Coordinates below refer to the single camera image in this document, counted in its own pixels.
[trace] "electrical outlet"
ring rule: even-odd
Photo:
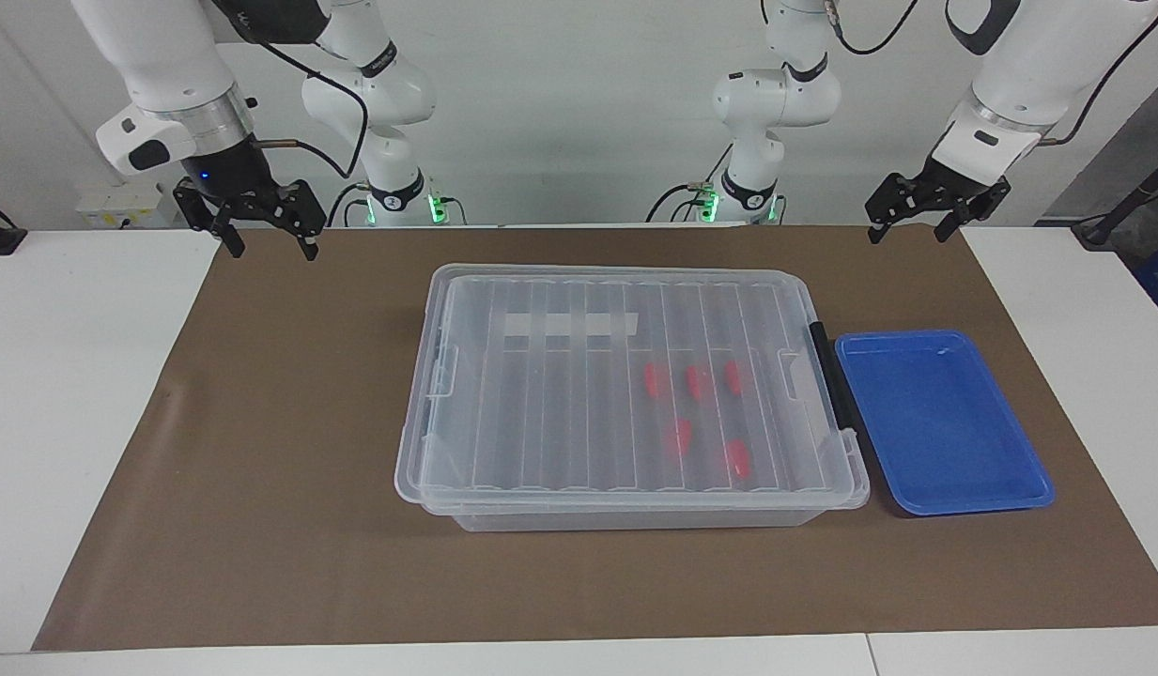
[[[161,191],[161,185],[126,184],[102,190],[86,190],[75,210],[91,228],[168,228],[174,227],[176,205]]]

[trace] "red object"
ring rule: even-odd
[[[733,440],[725,444],[725,457],[728,457],[728,469],[738,479],[749,479],[749,449],[746,441]]]
[[[708,374],[699,370],[698,367],[687,367],[687,391],[696,402],[703,401],[703,384],[706,380]]]
[[[741,389],[741,372],[738,370],[738,362],[731,360],[725,365],[725,382],[728,384],[730,392],[733,392],[736,397],[740,397]]]
[[[658,369],[654,368],[653,362],[646,365],[644,380],[646,381],[646,394],[650,395],[651,399],[657,399],[661,395],[661,390],[658,389]]]
[[[674,427],[679,428],[679,455],[686,456],[691,446],[691,420],[677,419]]]

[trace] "clear plastic storage box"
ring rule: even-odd
[[[467,530],[799,526],[867,500],[790,274],[442,266],[426,311],[395,487]]]

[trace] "blue tray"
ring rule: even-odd
[[[1041,508],[1055,487],[975,344],[855,333],[837,359],[896,501],[917,516]]]

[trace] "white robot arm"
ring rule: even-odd
[[[360,162],[372,213],[380,226],[441,222],[437,200],[411,146],[394,125],[427,119],[435,94],[427,78],[395,50],[372,0],[212,0],[244,39],[320,44],[347,67],[312,73],[303,86],[308,112],[354,141],[367,112]],[[259,142],[235,78],[214,49],[197,0],[72,0],[98,50],[116,66],[132,104],[97,130],[98,146],[119,171],[182,162],[186,178],[176,204],[193,230],[244,251],[234,220],[261,220],[290,232],[308,260],[325,227],[324,210],[303,181],[278,185],[262,150],[293,141]],[[217,210],[214,214],[208,204]]]
[[[867,200],[872,242],[925,211],[948,212],[940,242],[990,216],[1011,191],[1004,172],[1158,24],[1158,0],[947,0],[947,22],[982,68],[922,172],[893,172]]]
[[[197,0],[72,0],[98,51],[116,66],[132,104],[98,127],[98,146],[119,171],[139,172],[182,162],[186,178],[174,197],[193,230],[244,251],[234,220],[261,220],[290,232],[305,257],[316,257],[324,228],[303,181],[279,185],[256,145],[248,103],[214,49]],[[262,17],[240,1],[236,21]],[[284,37],[312,39],[329,17],[314,0],[286,0]],[[257,29],[272,29],[261,22]],[[214,214],[208,205],[217,210]]]
[[[332,16],[320,38],[324,50],[346,66],[325,68],[362,97],[368,127],[360,162],[368,179],[368,201],[376,226],[425,226],[442,222],[446,211],[416,162],[411,142],[395,125],[428,119],[437,93],[423,69],[400,56],[372,0],[332,0]],[[362,124],[350,96],[321,80],[303,81],[303,106],[346,140]]]
[[[714,213],[708,220],[758,222],[772,213],[783,162],[775,127],[827,123],[842,100],[828,69],[833,35],[823,0],[764,0],[767,42],[782,66],[730,73],[717,82],[714,106],[733,134],[728,167],[713,176]]]

